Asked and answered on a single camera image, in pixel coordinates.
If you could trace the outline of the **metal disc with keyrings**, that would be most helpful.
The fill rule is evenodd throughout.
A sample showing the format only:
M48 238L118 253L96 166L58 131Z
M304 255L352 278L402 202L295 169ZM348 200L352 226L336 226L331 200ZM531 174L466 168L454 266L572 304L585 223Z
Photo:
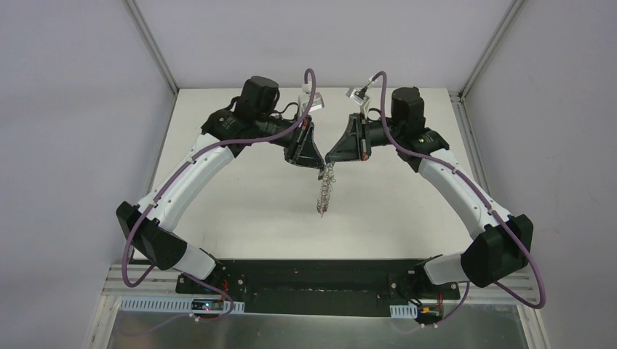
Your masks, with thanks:
M333 183L335 182L334 166L335 164L332 162L326 163L325 167L318 174L320 189L316 208L320 217L323 217L329 208Z

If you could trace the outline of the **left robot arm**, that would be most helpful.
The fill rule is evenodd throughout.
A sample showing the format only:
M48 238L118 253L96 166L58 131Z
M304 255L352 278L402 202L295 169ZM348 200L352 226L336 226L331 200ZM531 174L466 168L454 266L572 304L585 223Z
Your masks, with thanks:
M138 203L124 201L118 206L116 217L126 238L122 278L127 286L139 284L129 280L126 270L129 252L136 249L152 267L193 276L194 284L205 294L219 290L222 275L216 269L220 263L173 231L205 185L246 147L256 143L277 145L287 163L325 170L309 115L324 105L317 92L315 72L309 68L304 73L296 102L298 111L292 119L277 113L279 97L275 81L262 76L246 80L240 95L207 118L189 151L161 184Z

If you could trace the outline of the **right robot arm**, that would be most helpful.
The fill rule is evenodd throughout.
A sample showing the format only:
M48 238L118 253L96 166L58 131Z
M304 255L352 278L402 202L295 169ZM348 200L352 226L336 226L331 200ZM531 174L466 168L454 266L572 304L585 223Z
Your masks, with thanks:
M395 89L390 96L390 114L381 112L377 120L367 116L372 110L368 89L351 88L347 92L360 111L349 116L326 162L366 161L374 147L393 145L398 157L437 189L471 237L464 251L420 264L413 278L416 294L433 297L443 284L454 281L486 287L526 267L536 272L538 266L530 253L530 218L512 215L467 175L443 136L426 126L425 102L419 89Z

